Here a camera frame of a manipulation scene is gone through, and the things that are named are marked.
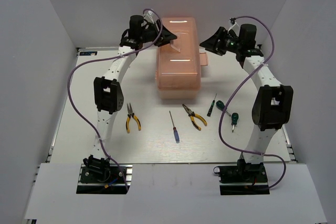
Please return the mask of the pink plastic toolbox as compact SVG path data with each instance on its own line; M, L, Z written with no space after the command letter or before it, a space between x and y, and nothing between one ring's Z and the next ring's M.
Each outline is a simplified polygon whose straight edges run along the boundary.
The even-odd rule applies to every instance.
M195 99L201 89L201 67L207 53L199 51L193 17L166 17L163 25L177 36L157 49L155 80L161 99Z

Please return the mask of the thin black green screwdriver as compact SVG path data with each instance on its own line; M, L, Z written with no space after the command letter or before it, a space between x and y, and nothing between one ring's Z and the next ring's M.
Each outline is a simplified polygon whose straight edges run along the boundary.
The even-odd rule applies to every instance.
M215 97L214 97L214 99L212 100L211 105L210 105L210 107L209 107L209 109L208 109L208 112L207 112L207 116L208 116L208 117L210 117L211 114L212 114L213 107L214 107L215 102L216 102L216 96L217 96L217 95L215 95Z

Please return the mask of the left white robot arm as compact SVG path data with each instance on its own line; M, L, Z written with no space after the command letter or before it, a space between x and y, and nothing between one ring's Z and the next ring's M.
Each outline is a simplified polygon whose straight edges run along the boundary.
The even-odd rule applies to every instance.
M130 64L143 49L143 45L151 43L161 47L177 39L177 36L166 29L159 19L154 21L153 15L154 13L149 10L144 15L130 17L129 28L122 34L117 59L102 77L96 77L93 82L98 116L97 130L100 134L96 137L91 152L94 158L108 158L103 147L111 139L115 118L123 107L121 82Z

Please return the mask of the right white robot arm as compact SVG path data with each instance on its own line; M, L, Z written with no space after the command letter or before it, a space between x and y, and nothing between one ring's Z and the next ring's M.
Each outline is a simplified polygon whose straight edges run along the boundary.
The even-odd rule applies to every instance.
M238 177L247 182L256 175L254 165L264 161L263 155L276 132L287 124L293 99L293 88L276 79L267 66L266 58L256 48L257 27L242 24L239 33L232 28L220 27L214 35L200 44L201 47L217 55L232 52L241 67L249 74L257 96L251 110L254 123L247 147L241 153L244 164L238 166Z

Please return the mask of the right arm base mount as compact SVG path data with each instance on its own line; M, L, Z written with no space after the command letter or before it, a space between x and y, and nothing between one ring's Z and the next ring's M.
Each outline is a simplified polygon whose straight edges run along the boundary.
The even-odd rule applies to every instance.
M238 165L215 166L222 196L269 195L270 189L264 165L259 170L243 170Z

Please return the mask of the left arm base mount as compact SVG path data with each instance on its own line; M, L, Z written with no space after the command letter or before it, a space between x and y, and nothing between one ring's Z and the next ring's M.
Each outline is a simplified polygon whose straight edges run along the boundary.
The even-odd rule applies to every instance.
M125 195L127 192L122 173L117 166L110 165L99 174L82 164L76 194Z

